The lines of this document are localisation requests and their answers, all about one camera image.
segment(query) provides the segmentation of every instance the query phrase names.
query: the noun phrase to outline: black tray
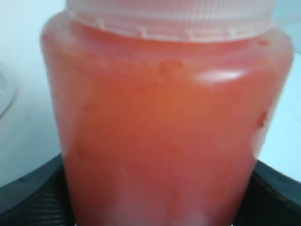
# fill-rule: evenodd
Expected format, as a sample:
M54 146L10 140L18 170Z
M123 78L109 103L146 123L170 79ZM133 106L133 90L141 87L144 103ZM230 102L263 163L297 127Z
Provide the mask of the black tray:
M0 226L74 226L60 155L0 187ZM234 226L301 226L301 184L258 161Z

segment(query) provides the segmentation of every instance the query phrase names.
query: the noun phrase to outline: white countertop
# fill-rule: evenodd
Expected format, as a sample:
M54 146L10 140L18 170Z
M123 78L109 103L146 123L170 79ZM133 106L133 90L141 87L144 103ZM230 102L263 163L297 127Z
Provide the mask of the white countertop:
M283 3L285 0L278 1L280 5L275 13L285 15L282 8L287 4ZM45 21L63 7L64 0L1 0L0 62L16 77L20 104L15 109L16 126L11 131L14 137L2 141L0 146L3 147L0 149L0 186L34 170L60 152L39 35ZM301 47L300 25L285 30ZM300 99L301 55L296 54L260 159L299 181ZM3 127L0 127L0 141L1 133L5 132L1 129Z

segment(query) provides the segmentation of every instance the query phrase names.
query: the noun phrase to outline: lid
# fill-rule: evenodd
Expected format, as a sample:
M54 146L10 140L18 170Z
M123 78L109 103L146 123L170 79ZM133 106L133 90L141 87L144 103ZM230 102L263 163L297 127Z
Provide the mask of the lid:
M0 64L0 119L12 103L15 90L13 78Z
M71 16L145 39L239 40L269 29L274 0L67 0Z

